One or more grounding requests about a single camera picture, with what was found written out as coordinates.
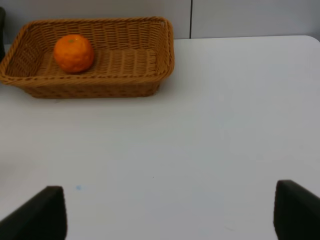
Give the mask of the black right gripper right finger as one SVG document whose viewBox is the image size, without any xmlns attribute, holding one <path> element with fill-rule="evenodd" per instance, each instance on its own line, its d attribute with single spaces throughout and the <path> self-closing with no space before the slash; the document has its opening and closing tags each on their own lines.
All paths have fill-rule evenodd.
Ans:
<svg viewBox="0 0 320 240">
<path fill-rule="evenodd" d="M 273 226 L 279 240 L 318 240 L 320 198 L 292 180 L 279 180 Z"/>
</svg>

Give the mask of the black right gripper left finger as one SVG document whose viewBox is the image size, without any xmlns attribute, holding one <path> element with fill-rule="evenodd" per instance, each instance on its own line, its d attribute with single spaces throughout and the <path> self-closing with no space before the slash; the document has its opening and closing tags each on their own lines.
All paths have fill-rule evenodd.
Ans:
<svg viewBox="0 0 320 240">
<path fill-rule="evenodd" d="M 64 240 L 68 219 L 61 186 L 47 186 L 0 221 L 2 240 Z"/>
</svg>

